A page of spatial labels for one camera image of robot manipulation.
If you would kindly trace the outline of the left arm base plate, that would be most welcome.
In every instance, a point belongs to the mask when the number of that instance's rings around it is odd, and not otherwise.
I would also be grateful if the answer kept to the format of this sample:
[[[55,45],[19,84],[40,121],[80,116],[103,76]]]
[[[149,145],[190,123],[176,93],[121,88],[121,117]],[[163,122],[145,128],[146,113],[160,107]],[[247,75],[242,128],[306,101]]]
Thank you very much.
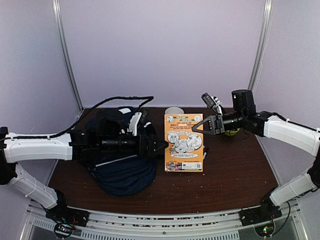
[[[45,209],[46,217],[55,223],[67,224],[71,227],[86,227],[90,213],[85,210],[68,208],[64,212]]]

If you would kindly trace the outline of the navy blue student backpack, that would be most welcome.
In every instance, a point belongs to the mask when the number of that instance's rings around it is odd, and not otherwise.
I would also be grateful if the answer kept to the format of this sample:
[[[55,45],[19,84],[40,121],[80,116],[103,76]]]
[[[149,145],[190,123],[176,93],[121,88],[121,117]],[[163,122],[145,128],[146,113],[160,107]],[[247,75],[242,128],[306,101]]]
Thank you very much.
[[[94,118],[85,123],[84,129],[93,132],[98,123],[98,116],[114,117],[128,125],[136,111],[133,106],[100,110]],[[156,135],[156,130],[147,120],[144,126],[138,128],[138,133]],[[109,195],[127,197],[139,193],[155,180],[158,159],[157,157],[146,158],[134,153],[101,153],[93,158],[92,162],[86,168],[100,188]]]

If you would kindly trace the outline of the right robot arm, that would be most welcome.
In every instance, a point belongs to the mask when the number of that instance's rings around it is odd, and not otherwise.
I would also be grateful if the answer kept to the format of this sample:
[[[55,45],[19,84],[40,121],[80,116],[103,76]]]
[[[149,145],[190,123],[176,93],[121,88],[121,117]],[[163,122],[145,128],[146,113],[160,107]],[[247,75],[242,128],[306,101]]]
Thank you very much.
[[[217,97],[204,93],[201,98],[214,113],[195,124],[192,131],[220,135],[226,131],[243,129],[256,136],[299,148],[315,158],[311,168],[262,198],[256,216],[259,220],[266,221],[280,205],[320,188],[320,130],[293,122],[277,112],[257,112],[251,90],[234,90],[231,96],[234,111],[225,113]]]

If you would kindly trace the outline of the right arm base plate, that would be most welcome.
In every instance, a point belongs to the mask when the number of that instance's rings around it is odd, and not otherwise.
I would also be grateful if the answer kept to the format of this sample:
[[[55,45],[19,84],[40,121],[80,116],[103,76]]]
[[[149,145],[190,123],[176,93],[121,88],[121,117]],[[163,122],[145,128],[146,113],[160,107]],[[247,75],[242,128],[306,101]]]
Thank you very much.
[[[239,218],[243,227],[271,221],[281,216],[282,212],[278,208],[271,211],[263,211],[261,206],[254,208],[244,207],[239,211]]]

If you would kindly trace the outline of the orange cartoon paperback book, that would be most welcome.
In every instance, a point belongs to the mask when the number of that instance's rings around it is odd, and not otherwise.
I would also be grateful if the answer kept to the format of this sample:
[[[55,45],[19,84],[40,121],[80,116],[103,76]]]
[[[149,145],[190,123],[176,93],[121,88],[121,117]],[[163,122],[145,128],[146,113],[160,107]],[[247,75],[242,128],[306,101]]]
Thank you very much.
[[[202,113],[164,116],[164,139],[168,142],[164,151],[166,172],[203,172],[204,137],[192,130],[202,120]]]

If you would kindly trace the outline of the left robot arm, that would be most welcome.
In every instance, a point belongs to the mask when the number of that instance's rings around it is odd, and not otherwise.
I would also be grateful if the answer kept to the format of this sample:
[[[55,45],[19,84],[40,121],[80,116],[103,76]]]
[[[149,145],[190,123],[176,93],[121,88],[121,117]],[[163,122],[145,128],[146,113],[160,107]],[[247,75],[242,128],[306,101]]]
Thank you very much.
[[[21,191],[61,222],[72,218],[64,194],[47,187],[20,165],[28,160],[76,161],[90,169],[106,157],[153,160],[168,147],[159,138],[142,105],[99,111],[84,131],[69,128],[53,134],[21,135],[0,129],[0,183]]]

